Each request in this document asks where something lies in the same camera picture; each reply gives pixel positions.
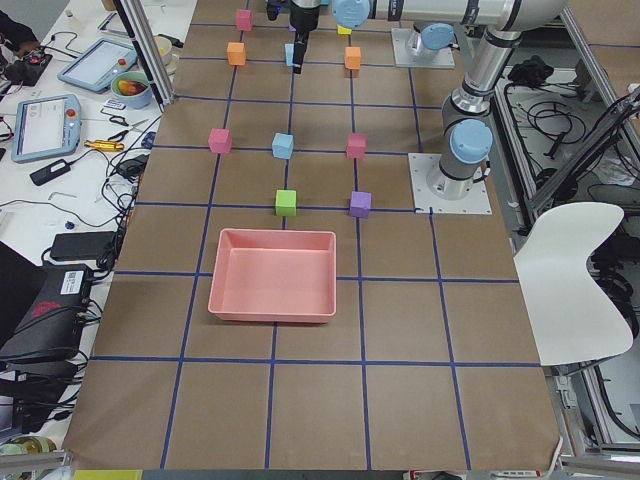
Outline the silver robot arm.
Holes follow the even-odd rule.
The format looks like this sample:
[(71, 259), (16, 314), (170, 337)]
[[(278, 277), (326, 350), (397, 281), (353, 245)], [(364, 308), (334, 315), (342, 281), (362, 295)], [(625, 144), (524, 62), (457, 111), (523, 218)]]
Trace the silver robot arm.
[[(302, 72), (309, 35), (318, 27), (321, 1), (290, 1), (290, 25), (295, 29), (292, 69), (295, 74)], [(332, 1), (331, 12), (337, 24), (355, 29), (373, 19), (377, 8), (372, 1)], [(419, 44), (425, 50), (439, 51), (453, 41), (453, 28), (444, 23), (435, 23), (418, 31)]]
[(337, 23), (354, 29), (368, 19), (483, 25), (485, 32), (461, 86), (442, 107), (446, 148), (426, 176), (429, 190), (445, 200), (464, 198), (485, 161), (493, 134), (484, 122), (500, 74), (521, 35), (553, 20), (565, 1), (334, 1)]

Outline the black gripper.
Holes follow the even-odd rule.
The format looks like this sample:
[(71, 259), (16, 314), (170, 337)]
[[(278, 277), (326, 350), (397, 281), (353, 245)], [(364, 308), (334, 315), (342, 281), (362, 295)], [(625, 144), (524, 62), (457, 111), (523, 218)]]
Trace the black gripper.
[(292, 69), (295, 74), (301, 74), (307, 50), (308, 33), (318, 27), (320, 0), (291, 0), (289, 10), (290, 25), (296, 30)]

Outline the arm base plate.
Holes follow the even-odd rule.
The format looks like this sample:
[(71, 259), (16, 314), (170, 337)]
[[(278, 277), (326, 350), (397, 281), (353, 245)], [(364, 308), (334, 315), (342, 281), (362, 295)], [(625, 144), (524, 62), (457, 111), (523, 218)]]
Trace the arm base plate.
[(413, 28), (391, 30), (396, 67), (454, 69), (455, 61), (450, 47), (431, 50), (424, 46), (421, 35)]
[(420, 214), (491, 215), (484, 172), (453, 180), (440, 169), (440, 154), (409, 153), (414, 212)]

